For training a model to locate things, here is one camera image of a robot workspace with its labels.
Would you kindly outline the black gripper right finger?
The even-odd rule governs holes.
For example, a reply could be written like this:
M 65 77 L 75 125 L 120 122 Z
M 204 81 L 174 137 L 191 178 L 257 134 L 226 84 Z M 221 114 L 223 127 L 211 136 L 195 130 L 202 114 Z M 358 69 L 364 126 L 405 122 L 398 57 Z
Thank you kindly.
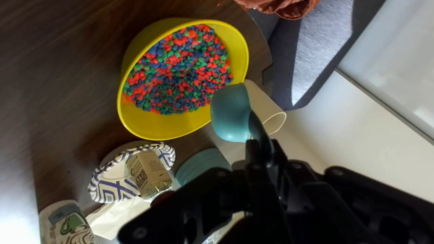
M 280 167 L 294 244 L 434 244 L 434 205 L 344 167 Z

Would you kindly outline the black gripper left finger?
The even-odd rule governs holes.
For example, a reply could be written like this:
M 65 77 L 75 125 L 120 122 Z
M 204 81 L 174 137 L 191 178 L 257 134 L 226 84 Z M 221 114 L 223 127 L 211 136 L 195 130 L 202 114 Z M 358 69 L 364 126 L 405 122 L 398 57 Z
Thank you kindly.
M 119 244 L 200 244 L 246 206 L 241 171 L 208 169 L 124 224 L 116 240 Z

